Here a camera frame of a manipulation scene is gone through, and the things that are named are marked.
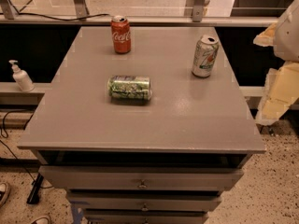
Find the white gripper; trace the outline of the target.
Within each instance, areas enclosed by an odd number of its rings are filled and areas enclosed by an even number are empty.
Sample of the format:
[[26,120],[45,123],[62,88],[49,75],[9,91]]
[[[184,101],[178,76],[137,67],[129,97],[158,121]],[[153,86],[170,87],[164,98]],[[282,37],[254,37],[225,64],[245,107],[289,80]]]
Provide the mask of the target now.
[[270,68],[264,83],[263,97],[255,117],[257,124],[272,125],[299,99],[299,0],[290,6],[253,43],[273,47],[277,57],[285,62],[278,70]]

